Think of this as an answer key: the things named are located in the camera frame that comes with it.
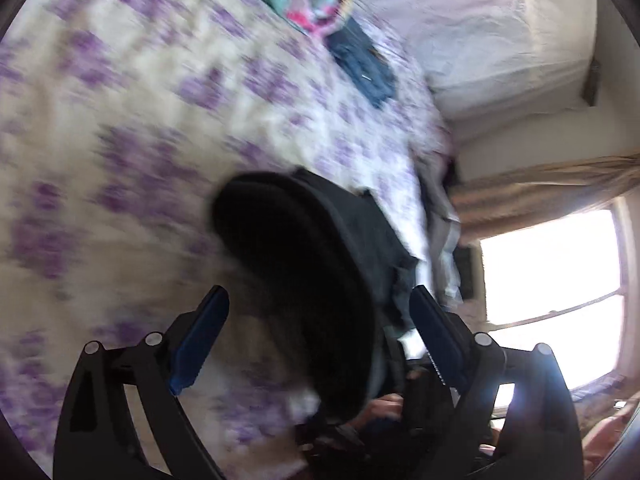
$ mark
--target wall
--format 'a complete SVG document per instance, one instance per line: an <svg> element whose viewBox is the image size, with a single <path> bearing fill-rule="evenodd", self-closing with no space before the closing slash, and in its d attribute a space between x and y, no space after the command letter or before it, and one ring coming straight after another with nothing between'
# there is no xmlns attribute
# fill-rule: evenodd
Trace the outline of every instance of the wall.
<svg viewBox="0 0 640 480"><path fill-rule="evenodd" d="M460 177L471 180L536 164L640 149L640 47L611 0L598 0L596 58L602 86L593 108L535 116L462 146ZM619 370L640 377L640 188L621 208L629 264Z"/></svg>

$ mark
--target pile of clothes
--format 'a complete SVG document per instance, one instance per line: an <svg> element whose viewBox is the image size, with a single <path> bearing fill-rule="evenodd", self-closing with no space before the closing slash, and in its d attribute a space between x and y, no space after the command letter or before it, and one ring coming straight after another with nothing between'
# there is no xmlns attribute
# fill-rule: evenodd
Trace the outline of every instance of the pile of clothes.
<svg viewBox="0 0 640 480"><path fill-rule="evenodd" d="M353 0L263 0L293 27L324 41L338 65L371 104L380 108L396 92L394 75L360 25Z"/></svg>

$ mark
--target bedsheet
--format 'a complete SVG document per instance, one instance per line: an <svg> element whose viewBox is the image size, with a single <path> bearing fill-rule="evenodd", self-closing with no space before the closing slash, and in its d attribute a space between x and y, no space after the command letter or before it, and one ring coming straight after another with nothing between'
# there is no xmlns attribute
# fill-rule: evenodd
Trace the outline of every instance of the bedsheet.
<svg viewBox="0 0 640 480"><path fill-rule="evenodd" d="M0 43L0 410L46 472L84 343L135 344L215 283L231 314L180 402L228 478L300 468L290 429L317 401L269 335L270 298L207 231L206 210L239 171L302 165L372 189L426 261L412 157L447 153L446 128L398 38L358 18L398 78L382 110L259 0L22 8Z"/></svg>

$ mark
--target silver screw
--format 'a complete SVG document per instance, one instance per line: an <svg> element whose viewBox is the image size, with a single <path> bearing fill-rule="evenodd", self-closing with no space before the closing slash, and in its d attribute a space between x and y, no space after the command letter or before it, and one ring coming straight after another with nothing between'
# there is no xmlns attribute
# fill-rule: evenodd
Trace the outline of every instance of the silver screw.
<svg viewBox="0 0 640 480"><path fill-rule="evenodd" d="M97 341L89 341L86 345L84 345L85 354L95 354L99 349L100 344Z"/></svg>
<svg viewBox="0 0 640 480"><path fill-rule="evenodd" d="M489 336L488 334L485 334L484 332L477 333L474 339L476 340L476 343L478 343L480 346L491 346L491 343L493 341L491 339L491 336Z"/></svg>
<svg viewBox="0 0 640 480"><path fill-rule="evenodd" d="M544 355L551 355L553 353L551 346L549 346L546 343L539 343L537 348L538 348L538 352Z"/></svg>
<svg viewBox="0 0 640 480"><path fill-rule="evenodd" d="M156 346L162 342L162 334L159 332L152 332L145 337L145 343L149 346Z"/></svg>

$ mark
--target window pane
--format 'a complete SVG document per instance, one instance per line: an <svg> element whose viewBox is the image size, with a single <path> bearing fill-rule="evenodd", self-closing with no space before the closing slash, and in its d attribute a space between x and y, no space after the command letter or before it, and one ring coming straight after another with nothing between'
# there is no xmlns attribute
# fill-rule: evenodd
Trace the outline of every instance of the window pane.
<svg viewBox="0 0 640 480"><path fill-rule="evenodd" d="M481 241L487 319L510 323L620 287L611 211L575 214Z"/></svg>
<svg viewBox="0 0 640 480"><path fill-rule="evenodd" d="M537 343L547 343L554 351L566 385L576 388L616 366L623 303L623 296L613 296L552 319L497 330L491 336L501 346L520 350L531 350Z"/></svg>

